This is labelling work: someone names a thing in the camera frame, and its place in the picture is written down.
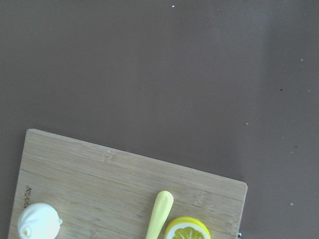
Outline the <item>thick lemon half slice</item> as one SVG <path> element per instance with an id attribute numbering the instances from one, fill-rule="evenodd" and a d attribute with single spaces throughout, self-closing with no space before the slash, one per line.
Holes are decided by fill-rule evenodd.
<path id="1" fill-rule="evenodd" d="M 165 239 L 211 239 L 206 225 L 193 217 L 182 216 L 173 219 L 167 226 Z"/>

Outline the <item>bamboo cutting board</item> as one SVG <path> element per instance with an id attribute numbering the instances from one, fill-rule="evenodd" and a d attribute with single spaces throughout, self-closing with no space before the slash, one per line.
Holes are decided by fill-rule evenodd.
<path id="1" fill-rule="evenodd" d="M 157 194 L 169 191 L 168 220 L 202 221 L 214 239 L 237 238 L 247 184 L 192 168 L 29 129 L 8 237 L 25 207 L 46 203 L 63 223 L 60 239 L 143 239 Z"/>

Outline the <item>yellow plastic knife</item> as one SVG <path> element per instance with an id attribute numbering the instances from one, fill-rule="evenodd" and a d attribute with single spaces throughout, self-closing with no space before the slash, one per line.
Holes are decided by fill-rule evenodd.
<path id="1" fill-rule="evenodd" d="M 160 191 L 154 202 L 146 239 L 157 239 L 170 214 L 174 198 L 169 191 Z"/>

